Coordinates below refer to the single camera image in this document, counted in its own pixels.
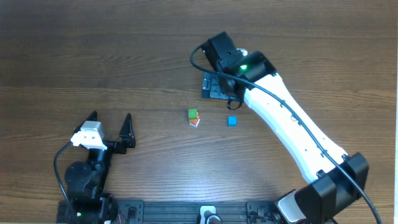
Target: cable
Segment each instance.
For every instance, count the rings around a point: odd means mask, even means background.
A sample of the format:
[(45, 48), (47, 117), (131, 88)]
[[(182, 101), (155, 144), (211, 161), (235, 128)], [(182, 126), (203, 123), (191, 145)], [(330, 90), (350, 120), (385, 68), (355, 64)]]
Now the cable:
[(57, 152), (57, 154), (55, 155), (55, 157), (54, 157), (54, 171), (55, 171), (55, 176), (57, 177), (58, 184), (60, 185), (62, 194), (63, 194), (63, 196), (65, 197), (65, 201), (66, 201), (67, 206), (68, 206), (68, 208), (69, 208), (69, 210), (70, 210), (70, 213), (71, 213), (72, 217), (76, 220), (76, 224), (79, 224), (79, 219), (77, 218), (76, 212), (75, 212), (75, 210), (73, 209), (72, 204), (71, 204), (70, 201), (69, 201), (69, 198), (68, 198), (68, 196), (67, 196), (67, 193), (66, 193), (66, 191), (65, 191), (65, 188), (63, 187), (62, 180), (61, 180), (61, 177), (60, 177), (60, 173), (58, 172), (58, 164), (57, 164), (58, 157), (60, 157), (60, 155), (64, 152), (64, 150), (66, 150), (71, 144), (72, 144), (72, 142), (69, 141), (69, 142), (68, 142), (66, 145), (64, 145), (64, 146)]
[(298, 116), (298, 114), (282, 99), (280, 99), (277, 95), (273, 94), (272, 92), (270, 92), (269, 90), (263, 88), (262, 86), (255, 84), (253, 82), (250, 82), (248, 80), (245, 80), (243, 78), (239, 78), (236, 77), (234, 75), (229, 75), (226, 73), (222, 73), (222, 72), (215, 72), (215, 71), (211, 71), (209, 69), (205, 69), (201, 66), (199, 66), (195, 61), (194, 61), (194, 56), (196, 54), (196, 52), (202, 47), (202, 45), (199, 45), (191, 54), (190, 57), (190, 61), (191, 64), (203, 71), (203, 72), (207, 72), (213, 75), (217, 75), (219, 77), (223, 77), (223, 78), (229, 78), (232, 80), (236, 80), (238, 82), (241, 83), (245, 83), (247, 85), (251, 85), (253, 87), (258, 88), (259, 90), (263, 91), (264, 93), (267, 93), (268, 95), (270, 95), (271, 97), (273, 97), (275, 100), (277, 100), (282, 106), (286, 107), (291, 113), (292, 116), (294, 118), (296, 118), (296, 120), (298, 121), (299, 124), (301, 124), (301, 126), (304, 128), (304, 130), (308, 133), (308, 135), (312, 138), (312, 140), (314, 141), (314, 143), (318, 146), (319, 150), (321, 150), (321, 152), (326, 156), (326, 158), (329, 159), (329, 161), (335, 165), (337, 167), (338, 170), (340, 170), (340, 172), (349, 180), (349, 182), (354, 186), (354, 188), (359, 192), (359, 194), (363, 197), (363, 199), (365, 199), (366, 203), (369, 205), (369, 208), (371, 209), (374, 218), (376, 219), (377, 224), (382, 224), (381, 218), (375, 208), (375, 206), (373, 205), (372, 201), (370, 200), (370, 198), (365, 194), (365, 192), (361, 189), (361, 187), (355, 182), (355, 180), (339, 165), (339, 163), (337, 163), (330, 155), (329, 153), (322, 147), (322, 145), (318, 142), (318, 140), (316, 139), (316, 137), (312, 134), (311, 130), (307, 127), (307, 125), (305, 125), (305, 123), (301, 120), (301, 118)]

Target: wooden table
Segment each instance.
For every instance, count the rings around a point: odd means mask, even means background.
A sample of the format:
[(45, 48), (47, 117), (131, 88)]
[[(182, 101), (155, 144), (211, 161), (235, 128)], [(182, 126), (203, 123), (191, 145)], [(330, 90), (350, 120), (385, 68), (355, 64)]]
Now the wooden table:
[[(201, 99), (191, 51), (225, 30), (262, 51), (318, 126), (370, 171), (385, 223), (394, 209), (395, 1), (3, 1), (0, 3), (0, 221), (54, 222), (55, 153), (93, 110), (118, 139), (106, 190), (151, 201), (275, 200), (306, 185), (275, 134), (246, 106)], [(197, 59), (206, 65), (206, 59)], [(201, 123), (189, 126), (187, 109)], [(228, 115), (238, 126), (226, 125)], [(71, 147), (60, 173), (87, 151)], [(340, 223), (374, 223), (359, 200)]]

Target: green cube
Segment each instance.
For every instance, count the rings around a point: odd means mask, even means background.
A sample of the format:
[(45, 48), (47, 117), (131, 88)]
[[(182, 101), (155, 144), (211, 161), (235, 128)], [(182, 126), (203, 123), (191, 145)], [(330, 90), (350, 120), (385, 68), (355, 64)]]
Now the green cube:
[(188, 119), (198, 119), (198, 110), (197, 109), (189, 109), (188, 110)]

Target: wooden tabletop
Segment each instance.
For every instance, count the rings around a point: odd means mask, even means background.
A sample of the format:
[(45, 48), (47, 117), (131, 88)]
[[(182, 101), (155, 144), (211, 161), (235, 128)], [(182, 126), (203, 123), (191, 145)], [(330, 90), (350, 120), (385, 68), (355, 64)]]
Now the wooden tabletop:
[[(275, 200), (306, 186), (258, 115), (201, 99), (202, 73), (188, 58), (225, 30), (268, 57), (326, 135), (365, 156), (366, 193), (392, 223), (396, 18), (395, 1), (373, 0), (2, 2), (0, 222), (55, 221), (63, 197), (53, 157), (93, 110), (113, 140), (132, 114), (137, 147), (113, 157), (106, 184), (116, 198)], [(189, 108), (201, 114), (198, 128)], [(86, 155), (62, 154), (62, 177)], [(374, 223), (363, 199), (336, 220)]]

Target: blue cube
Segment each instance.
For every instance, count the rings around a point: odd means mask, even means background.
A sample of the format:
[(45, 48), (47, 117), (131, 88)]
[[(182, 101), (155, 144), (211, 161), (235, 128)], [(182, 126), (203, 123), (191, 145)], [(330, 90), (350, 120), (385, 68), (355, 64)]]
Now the blue cube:
[(236, 116), (228, 116), (228, 126), (229, 127), (235, 127), (237, 123), (238, 123), (238, 119), (236, 118)]

